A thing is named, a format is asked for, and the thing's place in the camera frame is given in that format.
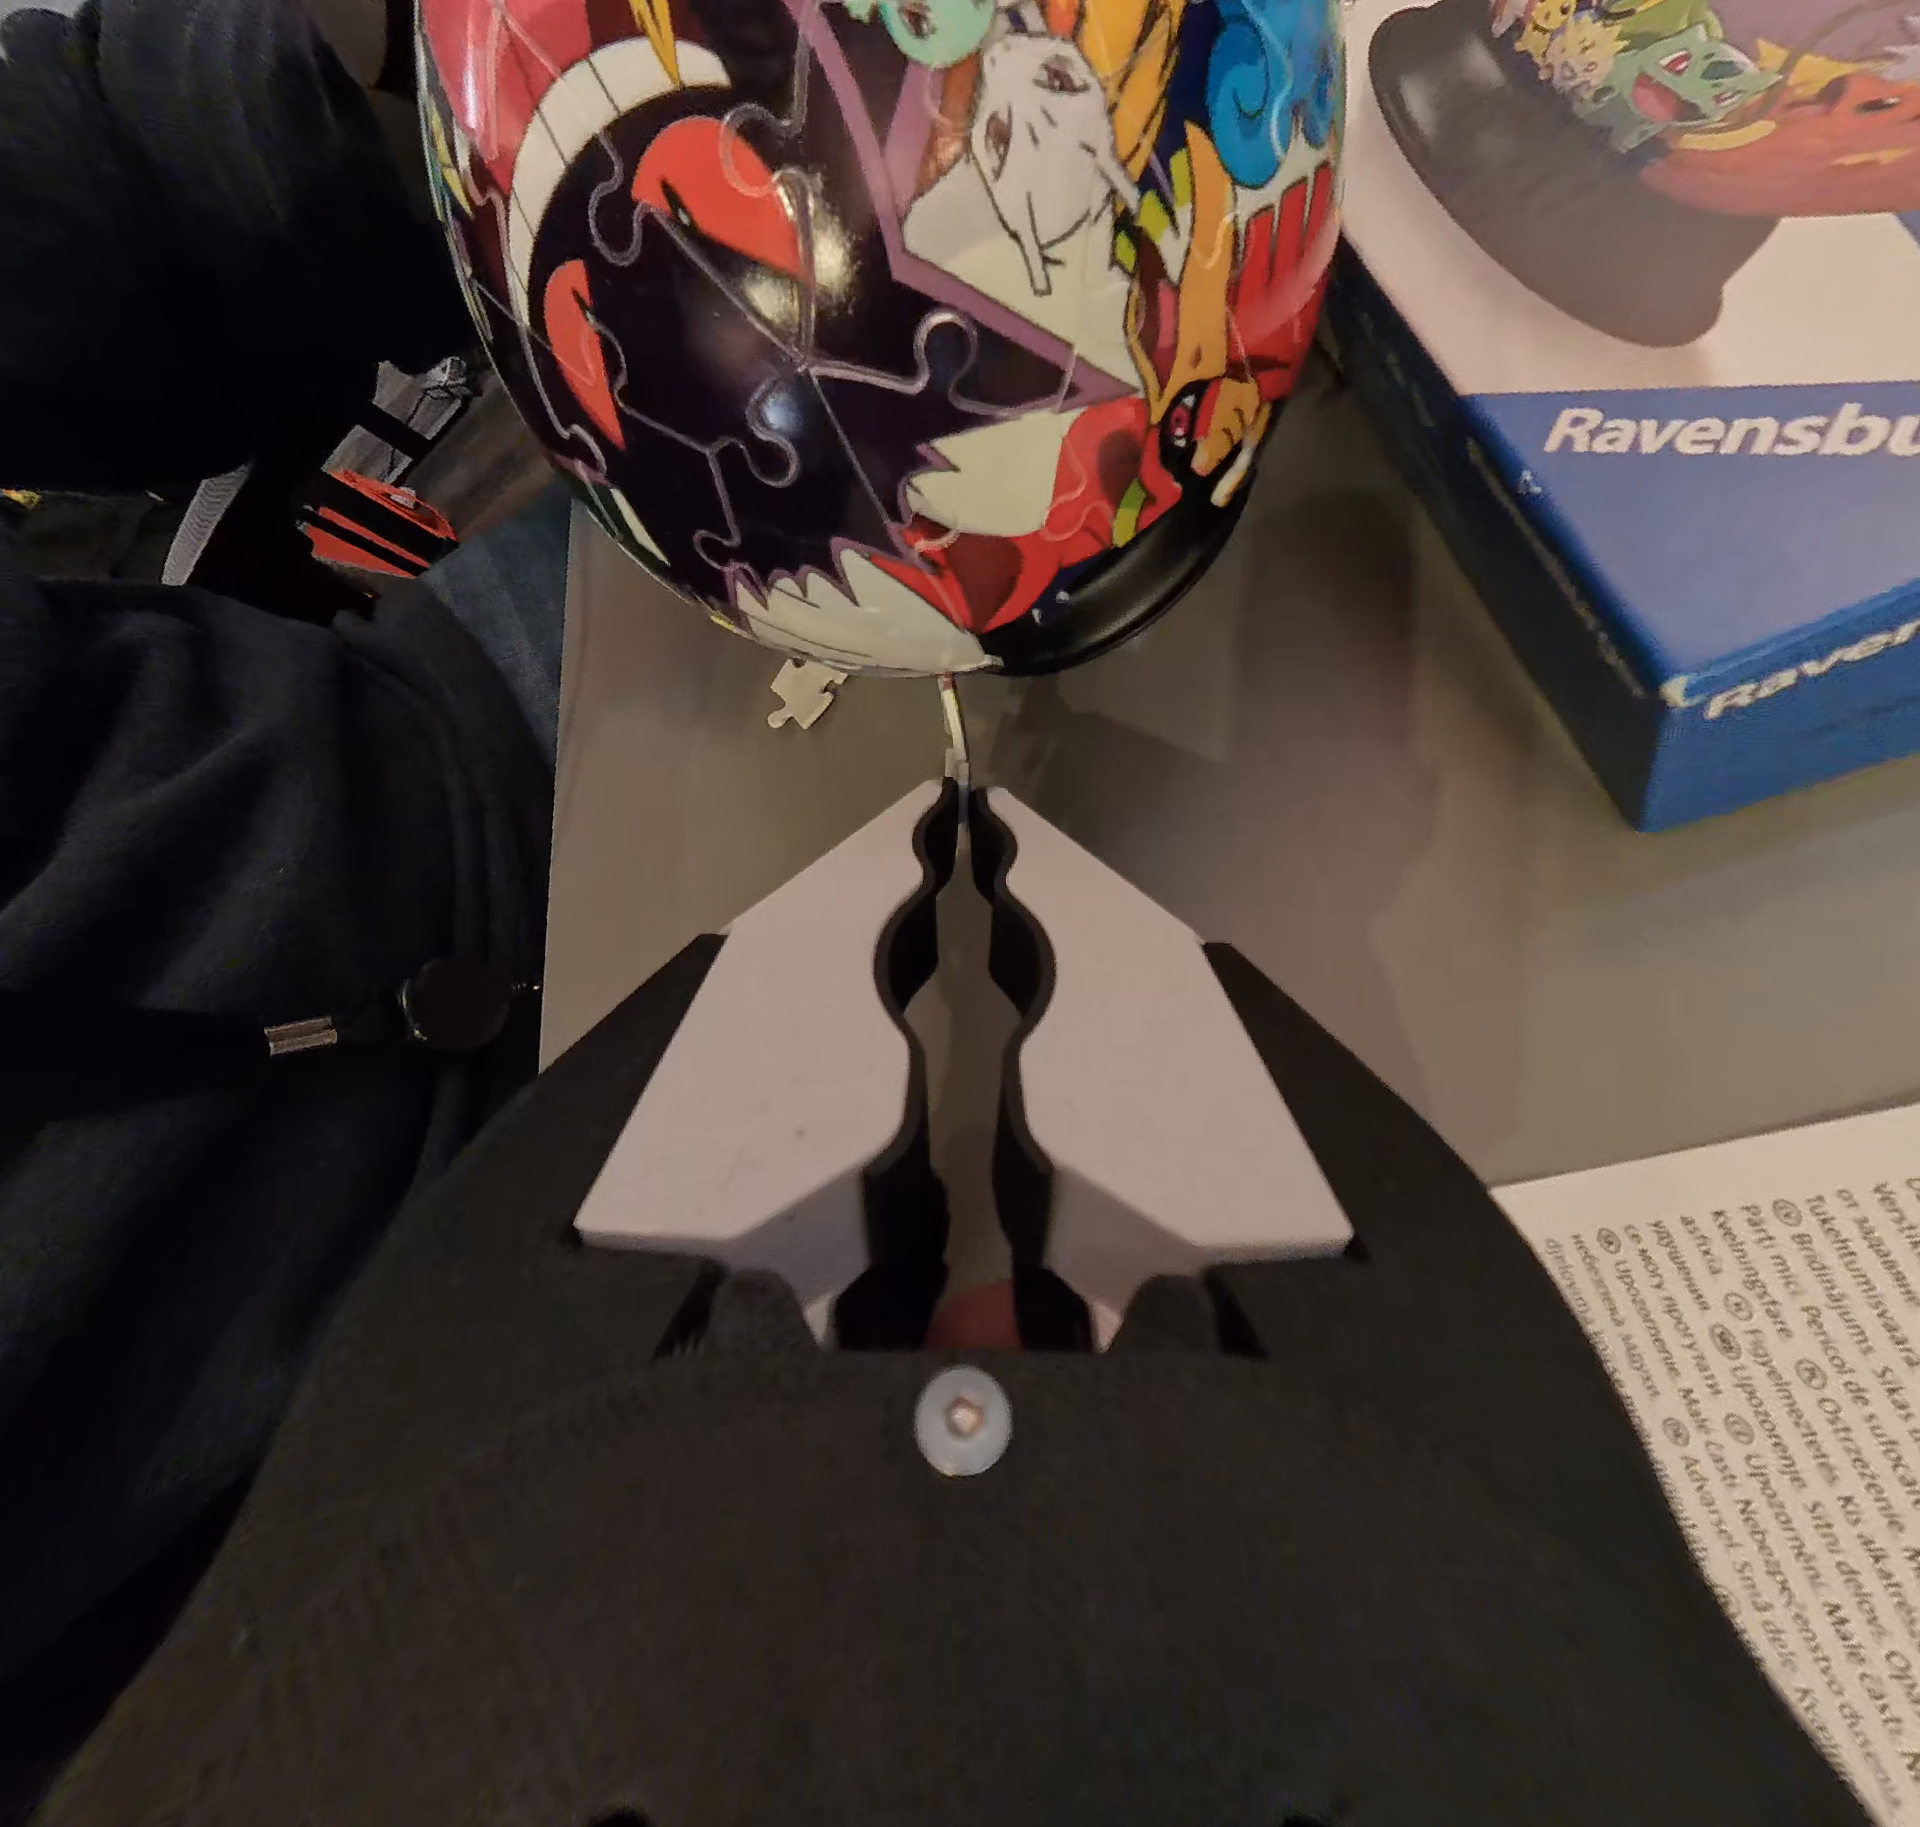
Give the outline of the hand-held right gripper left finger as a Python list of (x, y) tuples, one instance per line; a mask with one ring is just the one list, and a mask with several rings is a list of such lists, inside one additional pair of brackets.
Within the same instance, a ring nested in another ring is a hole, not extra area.
[(884, 946), (929, 921), (958, 794), (913, 787), (726, 927), (574, 1230), (777, 1277), (816, 1339), (875, 1262), (867, 1174), (923, 1128)]

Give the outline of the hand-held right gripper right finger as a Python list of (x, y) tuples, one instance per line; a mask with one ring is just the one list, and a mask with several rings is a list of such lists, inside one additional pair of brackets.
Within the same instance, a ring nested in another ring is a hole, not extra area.
[(1202, 938), (1012, 792), (973, 796), (1018, 1021), (992, 1183), (1018, 1275), (1104, 1350), (1149, 1280), (1340, 1255), (1355, 1227)]

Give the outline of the black round ball stand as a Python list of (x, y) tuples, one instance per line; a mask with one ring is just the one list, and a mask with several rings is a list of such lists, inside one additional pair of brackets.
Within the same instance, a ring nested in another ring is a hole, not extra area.
[(1124, 547), (1056, 570), (1040, 597), (978, 641), (1013, 677), (1044, 677), (1102, 657), (1184, 597), (1223, 552), (1253, 481), (1227, 504), (1192, 494)]

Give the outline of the colourful puzzle ball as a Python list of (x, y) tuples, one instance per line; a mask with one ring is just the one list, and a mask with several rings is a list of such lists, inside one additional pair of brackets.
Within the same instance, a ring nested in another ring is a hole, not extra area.
[(494, 371), (593, 521), (842, 671), (1223, 505), (1338, 245), (1342, 0), (418, 0)]

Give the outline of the blue puzzle box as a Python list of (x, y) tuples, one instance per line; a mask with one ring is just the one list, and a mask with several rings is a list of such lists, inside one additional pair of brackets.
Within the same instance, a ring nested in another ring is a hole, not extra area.
[(1348, 0), (1323, 332), (1620, 814), (1915, 750), (1917, 0)]

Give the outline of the person's blue jeans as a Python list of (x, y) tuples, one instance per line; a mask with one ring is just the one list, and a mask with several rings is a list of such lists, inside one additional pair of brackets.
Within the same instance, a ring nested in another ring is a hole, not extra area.
[(490, 657), (555, 768), (573, 498), (561, 484), (459, 543), (424, 579)]

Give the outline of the white instruction leaflet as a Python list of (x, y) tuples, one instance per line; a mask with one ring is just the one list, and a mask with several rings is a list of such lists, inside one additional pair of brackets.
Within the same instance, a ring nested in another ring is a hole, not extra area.
[(1878, 1822), (1917, 1819), (1917, 1108), (1491, 1191)]

